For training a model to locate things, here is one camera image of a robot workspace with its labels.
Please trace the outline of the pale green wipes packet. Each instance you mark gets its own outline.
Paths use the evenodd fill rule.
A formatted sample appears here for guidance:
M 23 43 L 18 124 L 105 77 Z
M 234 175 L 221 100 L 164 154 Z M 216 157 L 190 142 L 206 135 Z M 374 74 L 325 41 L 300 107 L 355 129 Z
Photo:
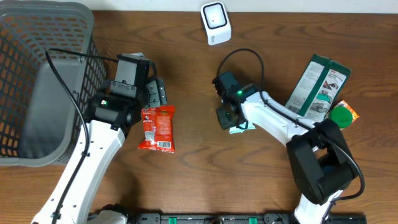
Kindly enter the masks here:
M 235 126 L 229 129 L 230 134 L 237 134 L 237 133 L 243 133 L 246 130 L 252 130 L 255 129 L 255 126 L 252 123 L 243 123 L 239 126 Z

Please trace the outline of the red snack packet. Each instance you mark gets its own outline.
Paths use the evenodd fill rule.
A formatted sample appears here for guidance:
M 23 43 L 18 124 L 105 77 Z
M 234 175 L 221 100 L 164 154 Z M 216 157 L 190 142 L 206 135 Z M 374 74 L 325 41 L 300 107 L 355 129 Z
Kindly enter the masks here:
M 174 153 L 172 118 L 173 105 L 163 105 L 141 111 L 145 139 L 138 149 Z

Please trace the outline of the green snack packet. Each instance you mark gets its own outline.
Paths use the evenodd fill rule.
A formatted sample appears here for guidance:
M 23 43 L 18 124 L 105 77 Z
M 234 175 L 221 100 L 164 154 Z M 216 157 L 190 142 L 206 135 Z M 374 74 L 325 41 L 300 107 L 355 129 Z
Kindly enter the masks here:
M 285 107 L 304 118 L 321 122 L 350 75 L 348 67 L 313 54 Z

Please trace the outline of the green lid jar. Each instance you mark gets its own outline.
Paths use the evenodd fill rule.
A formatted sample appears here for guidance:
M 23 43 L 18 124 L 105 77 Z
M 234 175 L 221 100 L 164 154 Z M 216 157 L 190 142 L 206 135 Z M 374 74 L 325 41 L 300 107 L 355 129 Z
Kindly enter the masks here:
M 351 111 L 345 107 L 338 106 L 333 108 L 327 116 L 328 119 L 334 121 L 340 129 L 345 129 L 353 122 Z

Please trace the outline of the small orange carton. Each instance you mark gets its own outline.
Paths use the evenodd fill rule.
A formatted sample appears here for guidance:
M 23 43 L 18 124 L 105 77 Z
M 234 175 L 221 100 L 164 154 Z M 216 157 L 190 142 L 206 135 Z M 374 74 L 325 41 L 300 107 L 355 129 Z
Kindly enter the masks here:
M 356 121 L 359 118 L 359 114 L 357 114 L 357 112 L 355 112 L 355 110 L 352 109 L 352 107 L 350 107 L 350 105 L 345 100 L 341 100 L 339 103 L 336 104 L 336 107 L 339 107 L 339 106 L 344 107 L 350 111 L 350 113 L 353 117 L 353 121 Z

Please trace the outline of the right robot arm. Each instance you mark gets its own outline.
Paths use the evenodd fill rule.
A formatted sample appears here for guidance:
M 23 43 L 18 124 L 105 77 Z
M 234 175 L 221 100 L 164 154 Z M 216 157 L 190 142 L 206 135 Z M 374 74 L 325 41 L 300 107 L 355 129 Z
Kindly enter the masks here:
M 294 211 L 297 223 L 326 223 L 331 207 L 360 174 L 338 125 L 303 118 L 255 85 L 242 85 L 231 72 L 213 81 L 222 107 L 216 110 L 222 129 L 259 126 L 287 149 L 295 184 L 301 191 Z

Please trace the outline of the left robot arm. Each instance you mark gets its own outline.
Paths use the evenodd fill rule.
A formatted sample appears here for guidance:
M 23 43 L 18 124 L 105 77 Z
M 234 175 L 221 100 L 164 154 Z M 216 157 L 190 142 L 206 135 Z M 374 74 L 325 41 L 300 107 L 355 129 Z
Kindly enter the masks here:
M 128 214 L 104 209 L 89 216 L 93 199 L 114 155 L 141 111 L 166 104 L 154 84 L 153 61 L 143 53 L 119 54 L 113 80 L 106 80 L 79 111 L 81 133 L 70 160 L 33 223 L 128 223 Z

